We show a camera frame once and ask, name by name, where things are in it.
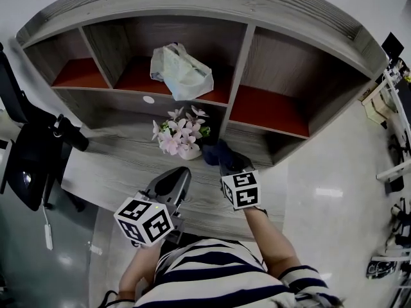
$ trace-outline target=red shelf surface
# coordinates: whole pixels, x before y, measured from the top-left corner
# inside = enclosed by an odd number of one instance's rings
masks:
[[[69,60],[52,84],[52,87],[103,88],[105,83],[92,58]]]
[[[308,123],[298,100],[266,90],[240,85],[231,121],[308,138]]]
[[[117,82],[115,89],[151,92],[153,94],[171,95],[164,84],[150,78],[151,57],[134,57],[127,65],[123,75]],[[197,99],[228,104],[230,97],[233,68],[227,66],[208,65],[213,70],[214,90]]]

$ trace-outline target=white plastic bag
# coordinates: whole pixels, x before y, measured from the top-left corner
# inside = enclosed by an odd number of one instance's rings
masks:
[[[175,100],[192,100],[214,87],[211,69],[187,54],[182,44],[154,49],[150,77],[164,82]]]

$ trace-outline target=white flower pot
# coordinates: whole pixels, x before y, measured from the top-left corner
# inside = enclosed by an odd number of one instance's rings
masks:
[[[195,151],[195,150],[187,150],[187,151],[183,151],[181,154],[179,154],[181,156],[181,158],[183,158],[184,160],[193,160],[196,157],[201,156],[202,152],[200,151]]]

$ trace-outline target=black and white striped shirt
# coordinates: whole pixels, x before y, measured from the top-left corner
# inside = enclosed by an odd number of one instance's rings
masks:
[[[309,266],[270,276],[240,244],[204,239],[167,253],[159,260],[154,288],[119,307],[333,307],[331,294]]]

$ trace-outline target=black chair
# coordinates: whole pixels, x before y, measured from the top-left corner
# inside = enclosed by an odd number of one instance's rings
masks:
[[[63,143],[85,151],[89,141],[62,114],[55,117],[28,101],[20,90],[1,44],[0,98],[10,118],[23,124],[16,142],[7,144],[3,156],[0,194],[9,184],[31,210],[38,210],[42,199],[45,208],[50,208],[51,188],[62,173],[60,156]]]

